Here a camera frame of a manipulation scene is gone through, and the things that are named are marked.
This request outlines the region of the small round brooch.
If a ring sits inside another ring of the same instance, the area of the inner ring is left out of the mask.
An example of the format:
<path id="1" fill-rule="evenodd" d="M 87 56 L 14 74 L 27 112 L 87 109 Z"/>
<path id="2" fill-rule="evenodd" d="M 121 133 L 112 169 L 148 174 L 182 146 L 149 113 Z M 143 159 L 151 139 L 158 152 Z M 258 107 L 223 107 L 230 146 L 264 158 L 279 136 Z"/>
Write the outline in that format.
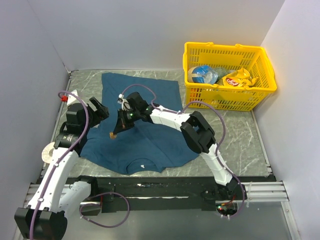
<path id="1" fill-rule="evenodd" d="M 110 132 L 110 133 L 109 133 L 109 137 L 110 137 L 111 139 L 115 139 L 115 138 L 117 137 L 117 135 L 114 134 L 113 132 Z"/>

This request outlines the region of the blue t-shirt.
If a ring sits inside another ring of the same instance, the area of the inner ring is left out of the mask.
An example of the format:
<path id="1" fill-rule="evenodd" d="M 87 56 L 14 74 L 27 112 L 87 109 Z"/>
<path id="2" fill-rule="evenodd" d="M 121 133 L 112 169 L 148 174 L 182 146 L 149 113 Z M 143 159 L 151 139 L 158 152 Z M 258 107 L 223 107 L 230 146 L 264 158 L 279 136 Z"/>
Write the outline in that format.
<path id="1" fill-rule="evenodd" d="M 134 77 L 118 73 L 104 73 L 102 104 L 108 107 L 109 117 L 87 134 L 80 156 L 100 167 L 119 174 L 131 175 L 140 171 L 161 173 L 165 168 L 181 167 L 199 155 L 187 146 L 182 133 L 171 127 L 138 120 L 129 130 L 110 138 L 115 128 L 119 104 L 117 98 L 138 92 L 150 103 L 173 111 L 183 108 L 179 84 L 174 80 Z"/>

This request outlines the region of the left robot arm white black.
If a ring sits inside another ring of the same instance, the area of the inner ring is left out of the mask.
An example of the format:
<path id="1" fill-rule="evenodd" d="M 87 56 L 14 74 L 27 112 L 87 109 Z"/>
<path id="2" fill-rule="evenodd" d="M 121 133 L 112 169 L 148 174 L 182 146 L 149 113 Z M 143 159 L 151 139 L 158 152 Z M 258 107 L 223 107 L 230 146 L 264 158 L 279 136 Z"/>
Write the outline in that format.
<path id="1" fill-rule="evenodd" d="M 29 240 L 61 240 L 68 217 L 84 199 L 94 201 L 99 195 L 97 179 L 91 176 L 79 176 L 66 193 L 63 190 L 89 129 L 109 117 L 108 108 L 95 97 L 90 98 L 95 109 L 70 95 L 62 99 L 67 102 L 66 121 L 53 142 L 50 164 L 32 199 L 14 215 L 22 237 Z"/>

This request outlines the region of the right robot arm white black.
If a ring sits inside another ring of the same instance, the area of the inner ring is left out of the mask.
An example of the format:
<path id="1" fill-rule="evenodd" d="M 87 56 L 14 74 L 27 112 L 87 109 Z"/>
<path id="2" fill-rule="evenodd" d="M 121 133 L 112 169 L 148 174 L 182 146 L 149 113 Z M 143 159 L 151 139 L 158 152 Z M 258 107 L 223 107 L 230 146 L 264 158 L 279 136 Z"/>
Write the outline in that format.
<path id="1" fill-rule="evenodd" d="M 205 160 L 213 173 L 221 200 L 246 199 L 244 185 L 222 158 L 221 143 L 216 141 L 213 128 L 200 112 L 184 113 L 157 103 L 147 103 L 138 92 L 127 97 L 120 94 L 117 101 L 121 108 L 117 111 L 114 136 L 133 128 L 138 120 L 175 129 L 182 133 L 187 146 Z"/>

